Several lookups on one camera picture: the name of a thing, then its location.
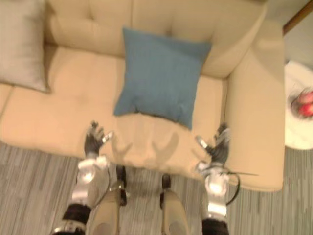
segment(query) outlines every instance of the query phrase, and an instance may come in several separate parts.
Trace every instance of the white round table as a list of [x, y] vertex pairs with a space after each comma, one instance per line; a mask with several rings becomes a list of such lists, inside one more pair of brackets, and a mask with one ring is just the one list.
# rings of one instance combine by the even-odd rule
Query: white round table
[[300, 63], [285, 65], [285, 145], [294, 149], [313, 149], [313, 120], [299, 119], [291, 113], [289, 96], [297, 95], [306, 87], [313, 87], [313, 71]]

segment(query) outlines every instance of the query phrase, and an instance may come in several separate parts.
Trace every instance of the red apple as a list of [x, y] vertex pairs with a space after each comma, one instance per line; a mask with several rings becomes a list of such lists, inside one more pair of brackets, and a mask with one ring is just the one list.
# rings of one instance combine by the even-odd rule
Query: red apple
[[301, 104], [313, 103], [313, 92], [300, 94], [298, 101]]
[[313, 116], [313, 103], [301, 105], [299, 113], [306, 117]]

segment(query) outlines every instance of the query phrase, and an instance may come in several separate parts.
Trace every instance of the sofa seat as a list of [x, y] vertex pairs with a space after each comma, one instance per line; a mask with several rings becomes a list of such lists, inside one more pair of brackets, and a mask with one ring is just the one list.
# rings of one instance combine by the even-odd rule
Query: sofa seat
[[0, 83], [0, 117], [11, 95], [12, 89], [13, 89], [13, 86]]
[[52, 93], [13, 89], [0, 119], [5, 143], [83, 158], [86, 130], [96, 120], [106, 132], [115, 132], [102, 149], [114, 163], [195, 177], [199, 159], [209, 160], [194, 137], [201, 135], [213, 143], [226, 81], [200, 77], [189, 131], [159, 117], [113, 115], [124, 82], [122, 58], [46, 45], [45, 67]]

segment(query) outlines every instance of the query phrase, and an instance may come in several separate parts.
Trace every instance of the blue pillow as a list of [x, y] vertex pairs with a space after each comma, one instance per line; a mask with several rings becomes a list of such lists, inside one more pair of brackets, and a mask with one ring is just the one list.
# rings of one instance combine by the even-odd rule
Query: blue pillow
[[123, 33], [125, 85], [114, 114], [141, 112], [191, 129], [197, 84], [211, 44], [185, 42], [127, 28]]

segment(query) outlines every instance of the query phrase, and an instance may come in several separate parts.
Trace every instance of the carpet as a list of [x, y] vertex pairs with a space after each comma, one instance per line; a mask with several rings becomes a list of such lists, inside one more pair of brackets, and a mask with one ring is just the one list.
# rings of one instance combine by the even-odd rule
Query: carpet
[[[0, 235], [47, 235], [67, 207], [77, 158], [25, 150], [0, 143]], [[110, 167], [112, 182], [116, 179]], [[284, 187], [279, 192], [242, 189], [228, 207], [231, 235], [313, 234], [313, 150], [286, 148]], [[127, 168], [128, 204], [121, 208], [121, 235], [159, 235], [162, 174]], [[191, 234], [201, 234], [199, 202], [203, 185], [172, 177], [185, 207]], [[230, 187], [229, 194], [235, 188]]]

